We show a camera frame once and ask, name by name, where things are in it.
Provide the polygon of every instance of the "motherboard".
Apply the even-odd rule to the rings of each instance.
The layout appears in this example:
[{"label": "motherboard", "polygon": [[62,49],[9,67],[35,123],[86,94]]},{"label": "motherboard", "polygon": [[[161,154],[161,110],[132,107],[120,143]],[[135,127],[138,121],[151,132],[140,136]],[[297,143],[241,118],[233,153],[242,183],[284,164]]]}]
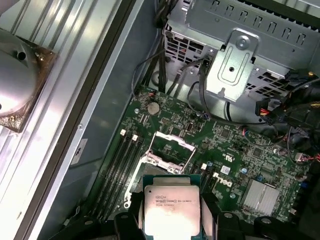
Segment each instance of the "motherboard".
[{"label": "motherboard", "polygon": [[129,208],[131,193],[143,190],[143,175],[183,173],[199,174],[200,191],[214,193],[222,211],[248,223],[259,216],[286,222],[308,171],[287,155],[266,137],[207,119],[187,103],[141,86],[109,146],[87,213],[105,221]]}]

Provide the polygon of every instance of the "green circuit board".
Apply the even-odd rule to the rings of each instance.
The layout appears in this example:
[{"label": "green circuit board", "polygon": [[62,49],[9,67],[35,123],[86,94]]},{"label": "green circuit board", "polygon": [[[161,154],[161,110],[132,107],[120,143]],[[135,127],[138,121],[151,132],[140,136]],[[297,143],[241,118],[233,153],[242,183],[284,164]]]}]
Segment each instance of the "green circuit board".
[{"label": "green circuit board", "polygon": [[[157,104],[150,108],[150,103]],[[277,154],[283,150],[280,146],[254,146],[244,139],[240,127],[199,117],[185,102],[145,86],[141,87],[139,96],[130,102],[109,147],[87,200],[88,214],[106,220],[115,211],[124,210],[126,188],[139,158],[148,150],[156,131],[178,136],[196,147],[184,173],[201,174],[201,191],[213,192],[223,211],[235,212],[249,223],[262,215],[243,206],[248,183],[254,179],[279,191],[272,216],[281,221],[288,220],[301,185],[297,176],[305,175],[307,166],[295,165],[287,157]],[[133,135],[137,135],[139,140],[133,142]],[[249,132],[247,136],[259,145],[270,143],[270,139],[254,132]],[[185,164],[191,154],[176,142],[162,138],[154,139],[151,150],[177,165]],[[201,170],[202,164],[210,170]],[[146,165],[134,180],[136,188],[141,186],[142,175],[169,174],[163,169]]]}]

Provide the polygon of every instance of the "metal bracket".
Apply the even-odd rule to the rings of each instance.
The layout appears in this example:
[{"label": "metal bracket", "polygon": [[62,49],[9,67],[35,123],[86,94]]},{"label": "metal bracket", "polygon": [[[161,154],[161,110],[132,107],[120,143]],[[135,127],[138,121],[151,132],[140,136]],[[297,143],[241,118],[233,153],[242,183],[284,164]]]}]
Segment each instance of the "metal bracket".
[{"label": "metal bracket", "polygon": [[254,69],[252,57],[258,43],[252,35],[233,31],[226,48],[218,51],[211,65],[206,90],[235,102],[245,91]]},{"label": "metal bracket", "polygon": [[147,151],[147,154],[146,154],[146,157],[148,157],[148,155],[150,154],[150,150],[151,150],[151,147],[152,147],[152,144],[154,143],[154,140],[156,137],[160,137],[162,139],[166,139],[168,141],[175,141],[177,142],[181,147],[184,147],[185,149],[189,149],[191,151],[191,155],[190,157],[188,158],[188,160],[186,161],[185,165],[183,166],[183,168],[181,169],[181,173],[184,172],[184,170],[186,169],[186,166],[189,164],[191,158],[193,157],[193,155],[195,154],[196,152],[196,147],[195,146],[192,146],[188,143],[186,143],[181,137],[178,137],[178,136],[175,136],[175,135],[170,135],[170,134],[164,134],[160,131],[156,131],[152,137],[152,140],[151,140],[151,143],[150,143],[150,146],[149,146],[149,149]]},{"label": "metal bracket", "polygon": [[[176,165],[172,162],[166,162],[161,157],[158,157],[158,156],[152,154],[151,147],[152,147],[156,137],[160,137],[160,138],[166,139],[168,141],[175,141],[180,146],[182,146],[186,149],[189,149],[191,151],[191,155],[188,158],[188,160],[186,161],[186,163],[183,166]],[[140,160],[135,168],[135,171],[134,171],[133,175],[131,176],[131,180],[129,182],[129,185],[124,193],[124,204],[123,204],[124,208],[128,209],[131,205],[131,195],[132,195],[131,188],[134,184],[134,181],[136,179],[136,176],[137,176],[142,164],[151,164],[154,166],[158,166],[159,168],[165,169],[167,172],[169,172],[171,174],[182,174],[184,172],[184,170],[186,169],[186,166],[191,161],[191,158],[193,157],[195,152],[196,152],[196,147],[186,143],[182,138],[175,136],[175,135],[164,134],[160,131],[156,131],[152,137],[152,140],[151,140],[151,143],[150,143],[148,150],[145,152],[145,155],[143,155],[140,158]]]}]

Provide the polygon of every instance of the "chipset heatsink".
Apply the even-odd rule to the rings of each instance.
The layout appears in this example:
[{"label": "chipset heatsink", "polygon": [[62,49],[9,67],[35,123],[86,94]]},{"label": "chipset heatsink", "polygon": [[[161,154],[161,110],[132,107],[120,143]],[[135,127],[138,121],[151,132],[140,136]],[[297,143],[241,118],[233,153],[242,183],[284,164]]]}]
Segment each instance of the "chipset heatsink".
[{"label": "chipset heatsink", "polygon": [[279,194],[279,190],[251,179],[244,192],[241,203],[243,206],[261,213],[264,216],[270,216]]}]

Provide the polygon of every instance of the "red wire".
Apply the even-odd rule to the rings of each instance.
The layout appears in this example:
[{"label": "red wire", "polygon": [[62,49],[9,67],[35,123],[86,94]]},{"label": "red wire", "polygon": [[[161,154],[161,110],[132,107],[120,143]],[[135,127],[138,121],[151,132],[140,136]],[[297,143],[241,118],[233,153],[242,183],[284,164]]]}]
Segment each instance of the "red wire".
[{"label": "red wire", "polygon": [[265,109],[261,108],[261,113],[268,114],[270,112],[268,110],[265,110]]}]

